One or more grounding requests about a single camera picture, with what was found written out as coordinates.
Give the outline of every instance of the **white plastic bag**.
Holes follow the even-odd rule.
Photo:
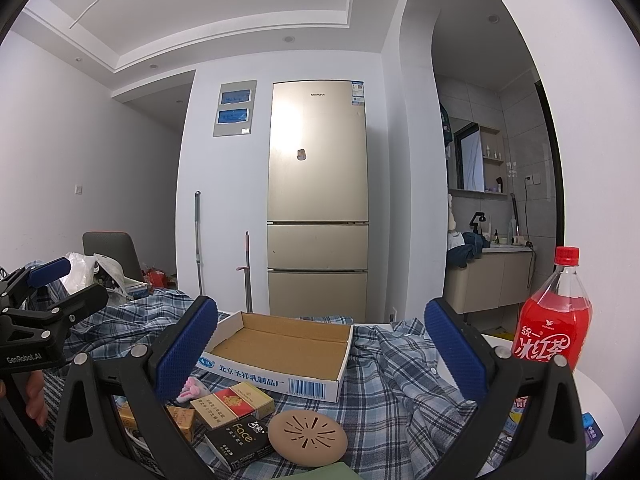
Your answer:
[[[71,262],[71,272],[60,281],[69,294],[75,294],[94,283],[98,283],[96,275],[101,267],[116,283],[115,288],[106,287],[109,293],[107,304],[119,306],[132,299],[127,295],[127,284],[122,266],[113,258],[102,254],[85,256],[84,254],[69,253],[66,255],[66,259]]]
[[[96,257],[84,254],[69,253],[66,259],[71,262],[71,272],[60,281],[69,294],[75,294],[94,282],[94,274],[97,272]]]

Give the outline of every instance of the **black cigarette pack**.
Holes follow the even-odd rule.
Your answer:
[[[267,426],[253,415],[207,431],[205,439],[220,462],[231,472],[273,453]]]

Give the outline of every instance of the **blue gripper pad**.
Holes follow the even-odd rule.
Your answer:
[[[148,370],[156,397],[175,399],[218,326],[216,302],[199,297],[175,325],[164,329],[152,345]]]
[[[71,262],[66,258],[59,258],[37,269],[33,269],[27,278],[27,285],[33,288],[49,285],[71,272]]]
[[[427,304],[424,326],[463,397],[482,402],[488,391],[486,367],[438,300]]]

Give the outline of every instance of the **barcode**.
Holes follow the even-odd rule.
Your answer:
[[[313,397],[314,399],[324,399],[324,390],[325,385],[322,383],[289,379],[289,393],[293,395]]]

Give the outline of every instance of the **beige silicone coaster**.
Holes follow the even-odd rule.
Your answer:
[[[347,451],[347,434],[340,424],[309,410],[277,414],[269,423],[268,434],[277,453],[305,467],[332,464]]]

